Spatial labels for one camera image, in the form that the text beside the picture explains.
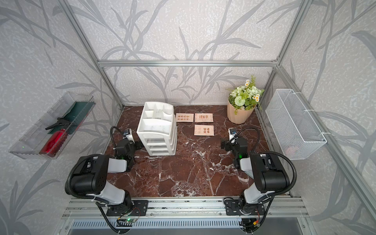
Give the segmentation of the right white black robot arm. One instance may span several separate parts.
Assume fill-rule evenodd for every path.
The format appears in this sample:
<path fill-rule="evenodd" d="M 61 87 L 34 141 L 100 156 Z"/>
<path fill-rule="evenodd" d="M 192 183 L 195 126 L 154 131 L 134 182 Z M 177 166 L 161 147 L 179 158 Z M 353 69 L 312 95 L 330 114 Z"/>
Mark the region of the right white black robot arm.
<path fill-rule="evenodd" d="M 248 150 L 248 141 L 240 136 L 245 130 L 257 132 L 257 142 Z M 260 131 L 255 126 L 246 127 L 239 132 L 228 129 L 229 140 L 221 142 L 221 148 L 234 155 L 233 165 L 244 171 L 254 183 L 239 198 L 239 207 L 269 203 L 272 199 L 289 192 L 296 184 L 297 170 L 293 162 L 285 155 L 274 152 L 256 152 L 260 142 Z"/>

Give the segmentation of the pink postcard red characters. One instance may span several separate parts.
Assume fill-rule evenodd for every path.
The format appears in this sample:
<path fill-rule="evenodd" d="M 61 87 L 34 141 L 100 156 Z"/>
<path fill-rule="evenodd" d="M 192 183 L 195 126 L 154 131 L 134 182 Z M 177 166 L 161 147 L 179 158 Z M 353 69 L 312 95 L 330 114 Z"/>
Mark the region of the pink postcard red characters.
<path fill-rule="evenodd" d="M 176 121 L 177 122 L 193 122 L 194 121 L 194 114 L 177 113 L 176 114 Z"/>

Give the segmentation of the white plastic drawer organizer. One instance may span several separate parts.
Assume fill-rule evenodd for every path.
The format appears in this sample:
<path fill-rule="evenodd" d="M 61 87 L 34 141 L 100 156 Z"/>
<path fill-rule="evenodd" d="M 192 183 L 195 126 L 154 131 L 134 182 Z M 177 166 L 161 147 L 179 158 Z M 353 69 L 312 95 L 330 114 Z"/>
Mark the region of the white plastic drawer organizer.
<path fill-rule="evenodd" d="M 144 104 L 137 135 L 150 156 L 173 156 L 177 148 L 177 124 L 171 104 Z"/>

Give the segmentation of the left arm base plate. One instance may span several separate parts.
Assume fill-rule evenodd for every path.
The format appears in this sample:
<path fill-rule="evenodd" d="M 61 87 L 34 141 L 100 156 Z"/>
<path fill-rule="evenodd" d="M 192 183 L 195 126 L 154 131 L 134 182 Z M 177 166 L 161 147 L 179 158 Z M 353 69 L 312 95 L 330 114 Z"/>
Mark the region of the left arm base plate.
<path fill-rule="evenodd" d="M 148 200 L 133 200 L 130 206 L 125 204 L 111 205 L 106 212 L 107 216 L 146 216 L 148 209 Z"/>

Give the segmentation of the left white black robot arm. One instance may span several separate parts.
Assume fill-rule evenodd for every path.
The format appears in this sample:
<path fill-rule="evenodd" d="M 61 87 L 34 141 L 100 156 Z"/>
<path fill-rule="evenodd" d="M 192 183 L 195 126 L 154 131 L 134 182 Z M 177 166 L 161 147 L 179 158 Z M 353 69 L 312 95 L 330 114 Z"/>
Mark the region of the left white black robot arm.
<path fill-rule="evenodd" d="M 135 153 L 143 148 L 134 141 L 132 130 L 110 128 L 114 156 L 91 154 L 82 156 L 70 171 L 65 183 L 65 192 L 76 198 L 91 199 L 102 206 L 134 206 L 128 191 L 121 190 L 107 181 L 108 173 L 130 172 L 135 163 Z"/>

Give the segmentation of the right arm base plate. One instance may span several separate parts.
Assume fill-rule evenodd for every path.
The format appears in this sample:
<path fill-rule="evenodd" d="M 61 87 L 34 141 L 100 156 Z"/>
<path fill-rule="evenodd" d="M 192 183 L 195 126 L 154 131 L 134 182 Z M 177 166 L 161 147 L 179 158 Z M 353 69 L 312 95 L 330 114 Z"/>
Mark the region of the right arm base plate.
<path fill-rule="evenodd" d="M 263 204 L 249 204 L 245 202 L 242 197 L 233 199 L 232 197 L 225 197 L 223 199 L 227 215 L 264 215 Z"/>

